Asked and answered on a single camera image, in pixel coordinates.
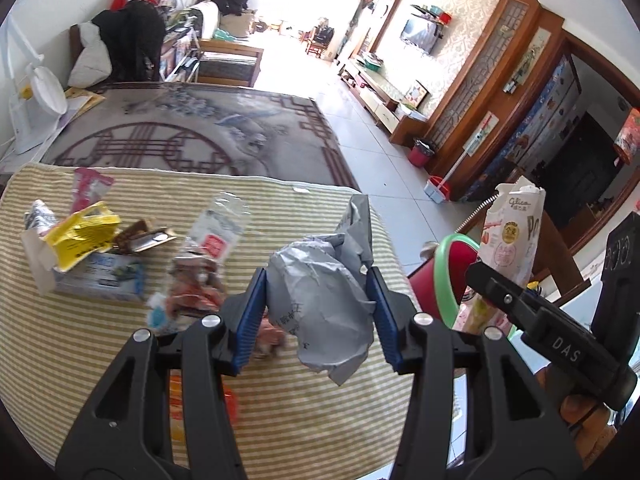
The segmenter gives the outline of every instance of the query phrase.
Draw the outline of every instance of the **door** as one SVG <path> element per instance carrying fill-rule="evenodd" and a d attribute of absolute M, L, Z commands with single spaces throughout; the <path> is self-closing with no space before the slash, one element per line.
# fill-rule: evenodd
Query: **door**
<path fill-rule="evenodd" d="M 540 178 L 546 189 L 545 210 L 558 229 L 607 190 L 620 170 L 614 165 L 617 158 L 613 140 L 585 114 Z"/>

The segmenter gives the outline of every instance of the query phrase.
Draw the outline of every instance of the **yellow plastic bag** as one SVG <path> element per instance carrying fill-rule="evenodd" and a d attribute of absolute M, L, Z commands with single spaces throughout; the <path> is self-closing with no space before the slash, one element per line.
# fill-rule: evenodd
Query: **yellow plastic bag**
<path fill-rule="evenodd" d="M 120 217 L 98 202 L 57 224 L 44 241 L 56 254 L 58 270 L 67 272 L 94 251 L 111 249 L 119 225 Z"/>

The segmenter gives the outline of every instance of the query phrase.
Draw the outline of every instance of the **tv cabinet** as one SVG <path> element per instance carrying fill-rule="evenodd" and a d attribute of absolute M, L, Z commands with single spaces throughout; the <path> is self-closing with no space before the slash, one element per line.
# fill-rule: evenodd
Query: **tv cabinet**
<path fill-rule="evenodd" d="M 356 59 L 347 60 L 338 75 L 349 88 L 360 105 L 391 134 L 389 142 L 413 147 L 415 137 L 422 137 L 425 123 L 409 116 L 398 119 L 396 108 L 404 94 L 383 78 L 369 70 Z"/>

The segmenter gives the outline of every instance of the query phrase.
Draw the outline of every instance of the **fan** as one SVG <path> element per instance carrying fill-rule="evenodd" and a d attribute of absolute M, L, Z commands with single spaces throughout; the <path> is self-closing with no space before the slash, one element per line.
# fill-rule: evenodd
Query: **fan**
<path fill-rule="evenodd" d="M 9 38 L 14 38 L 29 62 L 26 75 L 33 92 L 32 98 L 20 94 L 12 66 Z M 0 49 L 4 71 L 12 81 L 9 112 L 15 132 L 14 150 L 18 154 L 24 153 L 43 143 L 55 131 L 58 120 L 67 110 L 65 92 L 53 72 L 42 66 L 44 56 L 34 50 L 10 14 L 0 32 Z"/>

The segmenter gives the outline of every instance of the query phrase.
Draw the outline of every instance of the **snack box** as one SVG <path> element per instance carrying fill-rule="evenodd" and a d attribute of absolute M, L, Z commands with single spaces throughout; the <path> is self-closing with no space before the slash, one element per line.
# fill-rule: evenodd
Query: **snack box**
<path fill-rule="evenodd" d="M 143 301 L 144 268 L 138 256 L 92 253 L 68 272 L 44 266 L 42 251 L 48 245 L 36 229 L 20 235 L 27 261 L 41 296 L 63 292 L 107 301 Z"/>
<path fill-rule="evenodd" d="M 68 272 L 55 272 L 56 292 L 109 301 L 143 301 L 145 277 L 136 256 L 92 253 Z"/>

